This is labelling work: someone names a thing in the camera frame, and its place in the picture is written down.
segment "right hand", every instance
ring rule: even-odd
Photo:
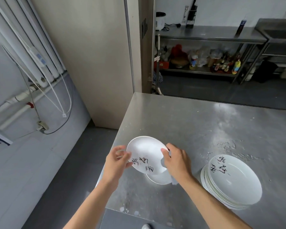
[[[171,151],[171,156],[164,148],[161,149],[161,152],[164,156],[164,164],[167,167],[168,172],[179,183],[187,178],[192,178],[191,159],[188,157],[185,150],[181,150],[171,143],[168,143],[166,147]]]

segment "gray floor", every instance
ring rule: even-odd
[[[117,131],[97,128],[93,122],[87,126],[22,229],[63,228],[94,189]],[[170,228],[108,209],[98,227],[141,229],[145,223]]]
[[[160,89],[164,95],[211,100],[224,103],[244,104],[276,109],[286,109],[286,80],[268,80],[260,84],[254,80],[242,85],[229,80],[211,77],[194,78],[166,75]]]

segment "forearm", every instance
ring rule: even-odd
[[[64,229],[95,228],[113,191],[110,184],[101,180]]]
[[[180,185],[190,196],[210,229],[251,228],[206,191],[195,178],[186,177],[180,181]]]

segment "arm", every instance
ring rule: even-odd
[[[104,173],[99,184],[94,188],[86,200],[81,204],[64,229],[95,228],[99,222],[107,201],[116,190],[119,179],[125,168],[132,165],[128,162],[131,153],[119,151],[125,146],[116,146],[106,157]]]
[[[184,150],[168,143],[171,157],[166,149],[161,149],[169,173],[179,182],[201,213],[210,229],[251,228],[236,214],[206,191],[192,176],[191,160]]]

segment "yellow bottle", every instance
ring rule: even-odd
[[[240,60],[235,62],[235,65],[234,65],[234,67],[232,69],[232,74],[236,75],[236,73],[238,72],[239,68],[240,68]]]

